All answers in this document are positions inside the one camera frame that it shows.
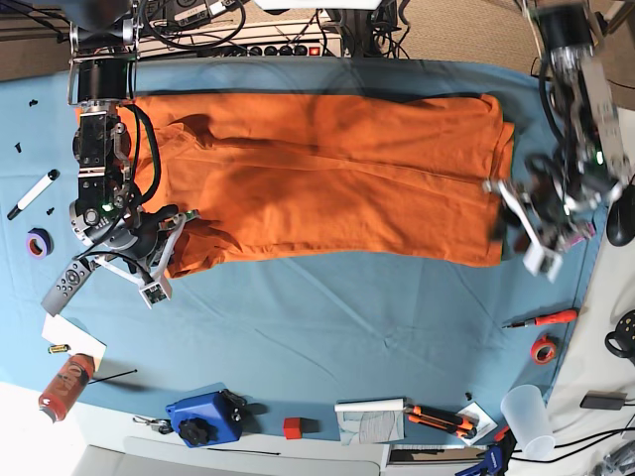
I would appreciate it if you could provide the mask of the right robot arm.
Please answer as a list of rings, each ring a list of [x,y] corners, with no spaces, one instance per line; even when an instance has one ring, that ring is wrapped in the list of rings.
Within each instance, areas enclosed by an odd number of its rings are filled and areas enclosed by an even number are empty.
[[[199,217],[173,204],[144,209],[162,177],[154,127],[135,103],[146,6],[125,1],[105,21],[70,29],[67,101],[79,116],[72,142],[77,198],[69,222],[86,249],[43,299],[50,315],[61,313],[98,268],[135,284],[146,306],[170,299],[168,265],[186,224]]]

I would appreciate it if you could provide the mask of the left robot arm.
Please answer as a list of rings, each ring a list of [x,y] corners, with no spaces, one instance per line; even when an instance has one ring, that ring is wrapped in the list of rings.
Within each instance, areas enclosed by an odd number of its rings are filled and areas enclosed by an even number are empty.
[[[524,187],[489,179],[483,187],[503,203],[496,231],[522,228],[517,248],[534,276],[554,281],[565,253],[591,239],[586,216],[609,206],[606,233],[615,246],[634,238],[634,165],[628,158],[619,115],[597,54],[607,32],[584,1],[520,1],[537,44],[538,91],[557,143],[549,155],[531,154]]]

